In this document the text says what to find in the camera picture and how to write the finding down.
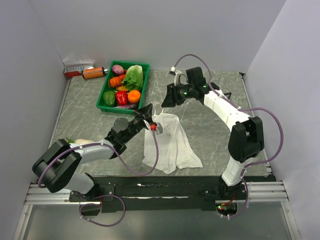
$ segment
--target floor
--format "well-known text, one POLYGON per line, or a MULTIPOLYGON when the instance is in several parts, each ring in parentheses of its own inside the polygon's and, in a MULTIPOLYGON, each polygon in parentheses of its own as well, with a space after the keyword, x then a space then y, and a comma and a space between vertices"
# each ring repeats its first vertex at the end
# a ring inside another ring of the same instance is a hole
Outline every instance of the floor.
MULTIPOLYGON (((122 212, 101 213, 94 220, 111 224, 122 212)), ((251 202, 240 216, 228 221, 216 212, 199 209, 127 211, 113 227, 79 219, 78 205, 36 205, 24 240, 290 240, 280 202, 251 202)))
MULTIPOLYGON (((231 92, 231 100, 242 108, 248 108, 249 103, 243 87, 241 75, 238 72, 212 71, 212 81, 224 93, 231 92)), ((161 103, 166 96, 167 84, 173 83, 173 76, 166 70, 151 70, 147 83, 144 105, 152 103, 157 113, 160 113, 161 103)), ((96 108, 96 103, 103 87, 105 77, 84 80, 81 76, 74 77, 67 91, 65 102, 59 118, 54 141, 61 138, 88 139, 98 141, 105 138, 119 117, 131 120, 130 115, 106 113, 96 108)), ((165 113, 179 117, 182 127, 194 153, 201 159, 203 168, 184 168, 171 173, 171 176, 219 176, 229 161, 228 141, 230 132, 227 126, 209 108, 194 99, 188 99, 183 105, 165 108, 165 113)), ((121 155, 127 164, 136 171, 147 172, 150 168, 142 164, 144 158, 144 131, 137 134, 127 143, 127 150, 121 155)), ((255 161, 263 160, 263 155, 255 161)), ((117 159, 101 159, 82 164, 77 172, 91 175, 131 176, 117 159)), ((152 176, 166 176, 159 170, 154 170, 152 176)), ((247 176, 266 176, 268 172, 264 164, 252 166, 247 170, 247 176)))

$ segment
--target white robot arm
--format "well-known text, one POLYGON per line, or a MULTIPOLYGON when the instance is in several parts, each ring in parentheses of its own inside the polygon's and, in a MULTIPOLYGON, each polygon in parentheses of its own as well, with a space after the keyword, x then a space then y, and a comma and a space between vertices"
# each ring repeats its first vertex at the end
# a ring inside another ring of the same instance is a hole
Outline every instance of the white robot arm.
MULTIPOLYGON (((69 189, 95 197, 98 194, 99 185, 89 174, 75 172, 76 168, 78 165, 98 159, 119 157, 126 150, 126 143, 148 126, 153 131, 154 138, 155 133, 162 133, 161 125, 152 120, 152 108, 153 105, 149 104, 135 111, 135 118, 131 121, 123 117, 118 118, 107 137, 100 141, 83 145, 69 144, 64 139, 56 141, 32 167, 32 171, 39 177, 38 186, 42 188, 41 183, 44 184, 51 193, 69 189)), ((127 169, 130 169, 121 158, 120 160, 127 169)), ((150 172, 137 174, 144 176, 150 172)))
POLYGON ((227 125, 231 132, 228 144, 230 159, 221 176, 220 194, 223 195, 240 184, 244 166, 264 149, 263 124, 259 117, 239 111, 213 82, 210 83, 211 90, 200 67, 188 69, 186 74, 187 84, 167 85, 167 95, 161 106, 172 108, 194 98, 214 111, 227 125))

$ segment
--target orange bottle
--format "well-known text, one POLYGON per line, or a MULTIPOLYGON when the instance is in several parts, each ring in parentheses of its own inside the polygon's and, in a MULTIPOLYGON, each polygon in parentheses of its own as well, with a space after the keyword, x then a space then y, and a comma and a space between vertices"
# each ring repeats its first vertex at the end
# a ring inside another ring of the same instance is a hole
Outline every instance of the orange bottle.
POLYGON ((82 77, 84 79, 94 79, 105 76, 107 72, 108 69, 104 69, 103 67, 85 69, 82 72, 82 77))

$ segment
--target small box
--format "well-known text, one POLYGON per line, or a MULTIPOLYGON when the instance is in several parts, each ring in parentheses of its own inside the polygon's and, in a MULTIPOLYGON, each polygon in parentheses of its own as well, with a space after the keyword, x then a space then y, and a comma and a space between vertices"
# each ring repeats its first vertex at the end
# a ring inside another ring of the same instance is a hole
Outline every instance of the small box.
POLYGON ((85 69, 93 69, 95 66, 92 63, 89 64, 82 64, 82 65, 77 65, 77 66, 66 66, 64 68, 64 75, 67 78, 72 78, 75 76, 81 76, 82 71, 85 69))

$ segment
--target white wall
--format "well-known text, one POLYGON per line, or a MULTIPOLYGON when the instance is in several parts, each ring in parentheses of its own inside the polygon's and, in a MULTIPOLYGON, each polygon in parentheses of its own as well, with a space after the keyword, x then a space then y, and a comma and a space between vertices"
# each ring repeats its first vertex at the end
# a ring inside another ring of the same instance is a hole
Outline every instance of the white wall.
MULTIPOLYGON (((320 1, 287 0, 245 75, 252 105, 272 110, 284 128, 284 145, 272 163, 283 180, 302 239, 320 238, 320 1)), ((266 150, 279 134, 270 118, 266 150)))
POLYGON ((1 1, 0 33, 0 238, 8 240, 35 179, 32 165, 48 148, 66 79, 28 1, 1 1))
MULTIPOLYGON (((184 54, 247 72, 285 0, 29 0, 63 62, 167 69, 184 54)), ((193 67, 194 59, 181 62, 193 67)))

